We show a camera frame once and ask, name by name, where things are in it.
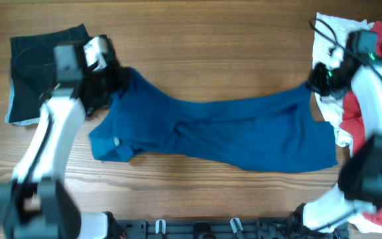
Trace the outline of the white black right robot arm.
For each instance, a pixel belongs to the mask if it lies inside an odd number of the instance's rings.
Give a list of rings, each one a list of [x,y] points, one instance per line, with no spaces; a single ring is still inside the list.
[[[308,87],[322,96],[354,93],[365,142],[343,166],[333,189],[290,214],[286,232],[293,238],[319,238],[346,222],[360,232],[382,233],[382,226],[364,217],[382,209],[382,57],[375,52],[376,43],[374,32],[351,32],[339,67],[328,70],[317,64],[309,76]]]

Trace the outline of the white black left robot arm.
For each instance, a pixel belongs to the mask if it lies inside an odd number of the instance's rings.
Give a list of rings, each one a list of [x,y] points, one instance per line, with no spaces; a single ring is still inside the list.
[[[80,212],[64,187],[72,144],[85,119],[108,108],[127,83],[110,40],[54,47],[54,80],[42,94],[34,137],[10,181],[0,182],[0,233],[6,238],[111,238],[105,212]]]

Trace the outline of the blue polo shirt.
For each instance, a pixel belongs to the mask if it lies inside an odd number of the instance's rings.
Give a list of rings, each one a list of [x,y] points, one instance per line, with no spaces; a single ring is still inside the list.
[[[311,91],[300,85],[270,96],[187,102],[130,69],[106,118],[90,132],[100,161],[126,162],[148,151],[228,163],[250,171],[302,173],[337,163],[333,126],[314,120]]]

